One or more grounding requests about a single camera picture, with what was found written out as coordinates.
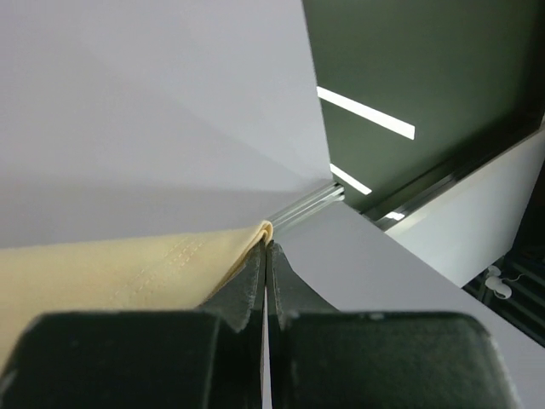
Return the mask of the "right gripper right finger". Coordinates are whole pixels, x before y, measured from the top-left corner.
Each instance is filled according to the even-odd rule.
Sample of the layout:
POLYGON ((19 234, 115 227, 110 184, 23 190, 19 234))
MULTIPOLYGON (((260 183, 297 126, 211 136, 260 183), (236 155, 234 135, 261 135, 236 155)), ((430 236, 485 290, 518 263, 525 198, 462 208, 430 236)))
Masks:
POLYGON ((267 247, 276 408, 518 408, 498 347, 455 312, 342 312, 267 247))

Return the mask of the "cream yellow t shirt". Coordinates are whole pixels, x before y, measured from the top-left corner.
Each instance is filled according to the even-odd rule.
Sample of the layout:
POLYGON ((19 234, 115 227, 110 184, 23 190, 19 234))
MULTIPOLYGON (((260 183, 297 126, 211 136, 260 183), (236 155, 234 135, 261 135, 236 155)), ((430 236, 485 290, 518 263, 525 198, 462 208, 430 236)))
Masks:
POLYGON ((273 225, 1 251, 1 360, 39 315, 196 308, 234 277, 273 225))

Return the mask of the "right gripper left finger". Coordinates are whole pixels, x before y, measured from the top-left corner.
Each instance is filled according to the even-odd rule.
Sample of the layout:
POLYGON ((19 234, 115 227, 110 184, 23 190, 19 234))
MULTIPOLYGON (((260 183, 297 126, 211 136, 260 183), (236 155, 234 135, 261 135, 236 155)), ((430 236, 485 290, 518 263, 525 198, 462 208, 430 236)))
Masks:
POLYGON ((193 309, 37 317, 3 368, 2 407, 261 407, 266 253, 193 309))

